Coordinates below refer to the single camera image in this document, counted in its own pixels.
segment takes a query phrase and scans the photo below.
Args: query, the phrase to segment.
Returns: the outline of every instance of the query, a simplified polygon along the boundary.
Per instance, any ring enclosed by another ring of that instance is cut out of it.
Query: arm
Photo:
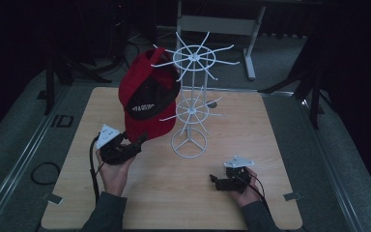
[[[253,187],[257,174],[251,169],[246,168],[251,175],[251,182],[249,183]],[[272,217],[268,213],[265,205],[260,199],[260,196],[256,191],[251,188],[246,188],[243,193],[237,191],[230,191],[230,196],[237,202],[243,211],[243,219],[245,220],[246,226],[249,231],[256,232],[275,232],[280,231],[273,222]]]
[[[96,151],[99,163],[102,163],[100,151]],[[128,168],[134,158],[118,165],[102,163],[100,175],[104,184],[95,210],[80,231],[122,231],[123,214],[127,199],[121,197],[128,180]]]

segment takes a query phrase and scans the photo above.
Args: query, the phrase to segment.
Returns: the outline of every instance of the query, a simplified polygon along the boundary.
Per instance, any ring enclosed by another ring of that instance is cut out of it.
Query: wooden table
[[[44,228],[81,228],[94,210],[89,146],[103,124],[125,129],[117,93],[117,88],[93,91],[53,191],[64,200],[60,205],[47,205]],[[128,198],[124,228],[244,230],[238,206],[226,192],[215,190],[209,178],[209,174],[226,178],[223,163],[235,155],[255,161],[251,168],[264,185],[276,225],[281,229],[301,227],[297,202],[283,196],[292,192],[291,184],[262,97],[253,92],[207,92],[208,101],[219,97],[217,108],[210,112],[225,115],[210,116],[204,122],[209,134],[202,156],[185,159],[173,151],[172,134],[184,126],[180,120],[170,133],[143,144],[123,193]],[[98,180],[103,189],[101,178]]]

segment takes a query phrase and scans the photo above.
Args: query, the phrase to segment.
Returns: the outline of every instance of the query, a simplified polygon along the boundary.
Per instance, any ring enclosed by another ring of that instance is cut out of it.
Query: red baseball cap
[[[119,86],[119,100],[125,110],[128,140],[135,142],[146,133],[147,139],[170,132],[175,123],[176,98],[181,84],[173,65],[155,68],[152,65],[171,62],[164,48],[148,50],[138,55]]]

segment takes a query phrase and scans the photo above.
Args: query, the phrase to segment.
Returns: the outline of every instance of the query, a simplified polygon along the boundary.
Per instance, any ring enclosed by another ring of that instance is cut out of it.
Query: white wire rack
[[[209,68],[215,63],[238,65],[240,62],[218,60],[215,53],[231,49],[233,45],[216,50],[209,49],[204,46],[204,43],[209,37],[210,32],[207,33],[206,38],[199,45],[187,45],[178,33],[176,35],[183,46],[176,51],[166,49],[166,51],[173,54],[173,61],[154,65],[154,67],[162,67],[174,64],[180,70],[180,77],[177,81],[181,81],[181,100],[177,104],[176,115],[161,119],[161,121],[177,117],[184,122],[185,125],[183,128],[173,134],[171,146],[174,152],[183,158],[197,158],[206,151],[208,146],[205,133],[210,133],[204,127],[203,122],[208,116],[224,116],[224,114],[210,113],[210,107],[220,101],[221,98],[214,101],[207,101],[206,99],[208,78],[218,80],[218,78],[210,73]],[[191,72],[191,86],[189,91],[183,85],[183,78],[187,72]],[[199,72],[205,72],[204,84],[201,87],[195,87],[196,73]],[[205,133],[195,128],[195,125],[199,125]]]

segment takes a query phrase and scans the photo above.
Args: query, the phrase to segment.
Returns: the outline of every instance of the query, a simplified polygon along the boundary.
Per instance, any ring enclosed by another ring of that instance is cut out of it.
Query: sleeve
[[[275,222],[273,222],[272,217],[261,201],[252,202],[243,206],[242,211],[248,231],[281,231],[276,227]]]
[[[103,191],[95,210],[80,231],[122,231],[127,200]]]

